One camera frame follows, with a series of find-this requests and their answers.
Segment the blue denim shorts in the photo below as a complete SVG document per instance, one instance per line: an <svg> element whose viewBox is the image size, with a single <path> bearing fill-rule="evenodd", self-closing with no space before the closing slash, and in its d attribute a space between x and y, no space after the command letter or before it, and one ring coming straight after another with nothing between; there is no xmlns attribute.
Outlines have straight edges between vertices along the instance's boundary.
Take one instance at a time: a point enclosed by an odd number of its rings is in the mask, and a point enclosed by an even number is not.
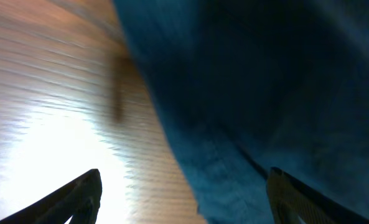
<svg viewBox="0 0 369 224"><path fill-rule="evenodd" d="M277 167L369 219L369 0L115 0L209 223L272 223Z"/></svg>

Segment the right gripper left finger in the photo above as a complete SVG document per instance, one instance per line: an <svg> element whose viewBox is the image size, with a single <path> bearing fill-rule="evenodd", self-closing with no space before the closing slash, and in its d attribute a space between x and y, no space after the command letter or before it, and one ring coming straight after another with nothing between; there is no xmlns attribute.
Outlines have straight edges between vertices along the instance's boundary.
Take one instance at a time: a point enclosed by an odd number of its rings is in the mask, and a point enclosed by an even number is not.
<svg viewBox="0 0 369 224"><path fill-rule="evenodd" d="M90 169L0 224L95 224L102 195L98 169Z"/></svg>

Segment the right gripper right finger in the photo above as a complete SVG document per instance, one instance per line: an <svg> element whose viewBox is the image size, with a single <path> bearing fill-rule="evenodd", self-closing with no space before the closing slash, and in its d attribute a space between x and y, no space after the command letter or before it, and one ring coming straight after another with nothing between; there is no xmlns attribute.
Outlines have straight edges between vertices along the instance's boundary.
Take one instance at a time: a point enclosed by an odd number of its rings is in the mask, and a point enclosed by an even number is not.
<svg viewBox="0 0 369 224"><path fill-rule="evenodd" d="M266 190L275 224L369 224L277 167L270 171Z"/></svg>

